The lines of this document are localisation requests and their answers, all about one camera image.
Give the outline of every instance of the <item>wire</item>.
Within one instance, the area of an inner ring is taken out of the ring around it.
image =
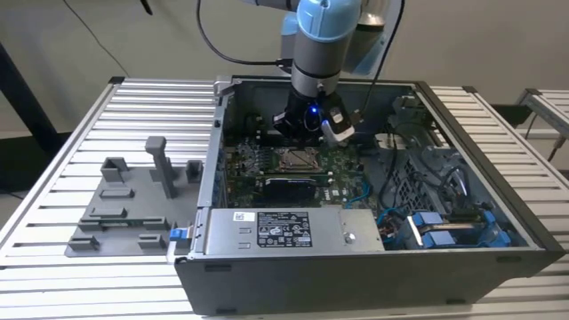
[[[536,122],[536,118],[537,118],[537,113],[533,115],[531,125],[528,126],[528,131],[525,132],[525,137],[524,137],[525,140],[528,140],[528,137],[531,136],[531,130],[533,127],[533,122]]]
[[[0,189],[0,191],[2,191],[0,194],[11,195],[11,196],[14,196],[14,198],[19,198],[20,200],[24,200],[24,198],[22,196],[16,195],[15,193],[10,192],[8,190]]]
[[[396,139],[395,139],[395,135],[392,135],[392,137],[393,137],[393,156],[392,156],[392,163],[389,164],[388,175],[385,177],[384,184],[381,185],[380,192],[378,194],[378,200],[379,200],[379,203],[380,203],[380,205],[381,205],[381,207],[384,209],[389,208],[388,205],[385,204],[385,201],[384,201],[384,193],[385,193],[389,181],[392,180],[393,172],[395,172],[395,167],[396,167],[396,164],[397,164],[397,142],[396,142]]]
[[[557,150],[560,150],[559,148],[553,148],[552,153],[548,156],[548,161],[552,162],[555,154],[557,153]]]
[[[75,16],[78,17],[78,19],[80,20],[80,22],[83,23],[83,26],[86,26],[88,32],[91,33],[95,41],[99,44],[99,47],[107,52],[108,56],[115,60],[116,64],[119,65],[119,67],[123,69],[124,74],[131,77],[130,73],[127,72],[127,69],[123,67],[122,63],[119,62],[119,60],[116,60],[116,57],[114,56],[114,54],[110,52],[110,50],[106,48],[106,46],[103,45],[103,43],[99,41],[98,36],[95,35],[95,33],[92,32],[90,26],[87,25],[86,21],[83,20],[82,16],[78,14],[78,12],[74,10],[74,8],[71,7],[68,0],[63,0],[63,3],[66,4],[67,8],[70,8],[71,12],[75,14]]]
[[[360,201],[362,199],[367,198],[371,195],[371,189],[372,189],[371,186],[367,183],[364,183],[364,194],[360,195],[359,197],[355,197],[352,200],[347,202],[347,209],[352,208],[354,202]]]
[[[405,143],[408,144],[408,146],[411,146],[412,145],[412,142],[411,142],[411,140],[409,140],[409,138],[407,138],[401,133],[399,133],[397,131],[395,131],[393,130],[393,132],[395,132],[395,134],[396,135],[399,135],[404,140],[405,140]],[[417,158],[419,158],[419,162],[421,163],[421,165],[427,168],[427,170],[429,170],[429,173],[439,179],[439,181],[441,181],[443,180],[443,177],[441,177],[441,175],[437,173],[437,170],[435,170],[433,169],[433,167],[427,163],[427,160],[425,160],[425,158],[424,158],[424,154],[423,154],[423,151],[419,151],[417,152]]]
[[[399,210],[400,208],[385,208],[385,210],[381,212],[380,216],[378,217],[378,225],[381,224],[381,222],[384,221],[384,217],[389,212],[399,211]]]
[[[240,65],[282,65],[283,61],[275,60],[275,61],[246,61],[246,60],[240,60],[240,59],[235,59],[232,57],[228,57],[227,55],[224,55],[218,48],[215,47],[215,45],[212,44],[212,41],[210,41],[210,38],[206,35],[206,31],[204,31],[204,26],[202,25],[202,0],[198,0],[196,2],[196,20],[198,20],[198,29],[199,32],[202,34],[202,38],[204,38],[206,44],[207,46],[212,49],[212,51],[215,52],[215,54],[224,60],[232,62],[232,63],[239,63]]]
[[[323,122],[323,115],[320,115],[320,110],[319,110],[318,112],[319,112],[319,125],[318,125],[314,129],[310,129],[310,126],[307,125],[307,115],[310,114],[310,110],[307,109],[307,110],[304,111],[304,118],[303,118],[304,128],[306,128],[310,132],[315,132],[315,131],[318,131],[318,130],[320,129],[320,123]]]
[[[393,43],[393,39],[395,39],[395,34],[397,33],[397,29],[400,28],[400,23],[401,23],[403,11],[404,10],[405,10],[405,0],[401,0],[400,14],[397,15],[397,20],[395,22],[392,35],[389,37],[388,44],[385,46],[384,56],[381,57],[381,61],[380,61],[380,64],[378,66],[376,75],[374,76],[374,80],[372,80],[371,86],[368,88],[368,93],[366,95],[363,110],[360,111],[360,114],[363,115],[363,117],[364,117],[366,109],[368,108],[368,105],[370,105],[370,102],[371,102],[372,89],[374,89],[374,86],[376,85],[378,79],[380,77],[381,69],[384,68],[385,58],[388,56],[389,48],[392,47],[392,43]]]

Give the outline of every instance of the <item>aluminum extrusion table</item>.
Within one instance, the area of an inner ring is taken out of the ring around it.
[[[569,182],[477,93],[432,87],[529,208],[569,249]],[[67,258],[66,244],[107,157],[151,165],[164,135],[175,165],[204,159],[214,82],[126,79],[110,84],[0,231],[0,319],[202,319],[164,256]],[[343,311],[251,319],[569,319],[569,256],[509,280],[469,306]]]

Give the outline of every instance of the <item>electronic component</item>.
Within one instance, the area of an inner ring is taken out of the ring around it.
[[[270,203],[302,203],[315,198],[314,179],[271,178],[263,184],[263,199]]]
[[[484,218],[484,223],[448,223],[437,212],[417,212],[405,219],[395,243],[405,249],[509,247],[512,240],[492,212]]]
[[[320,171],[318,151],[315,148],[280,149],[280,171]]]

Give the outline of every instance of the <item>blue cable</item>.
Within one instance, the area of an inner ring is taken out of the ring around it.
[[[364,198],[368,198],[370,195],[371,195],[371,186],[364,182],[364,194],[360,195],[359,197],[355,197],[352,200],[347,202],[347,209],[352,208],[354,202],[360,201]]]
[[[388,214],[388,212],[391,211],[397,211],[400,208],[388,208],[384,210],[384,212],[381,212],[380,216],[378,217],[378,225],[381,224],[381,221],[384,220],[385,215]]]

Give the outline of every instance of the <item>white wall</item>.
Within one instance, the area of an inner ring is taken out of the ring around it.
[[[207,48],[195,19],[196,1],[68,0],[132,77],[215,79],[278,74],[274,67],[226,62]],[[204,0],[202,20],[212,42],[242,59],[276,59],[283,11],[239,0]],[[98,46],[62,0],[2,0],[0,41],[59,131],[72,130],[112,75],[122,69]],[[0,131],[15,115],[0,103]]]
[[[472,85],[492,103],[569,89],[567,0],[408,0],[385,79]]]
[[[204,0],[207,33],[232,57],[275,59],[284,12],[239,0]],[[384,79],[473,85],[492,103],[525,87],[569,89],[567,0],[408,0]],[[70,0],[134,77],[214,79],[278,74],[215,56],[196,29],[195,0]],[[79,122],[122,70],[62,0],[2,0],[0,41],[58,130]],[[2,131],[16,118],[0,101]]]

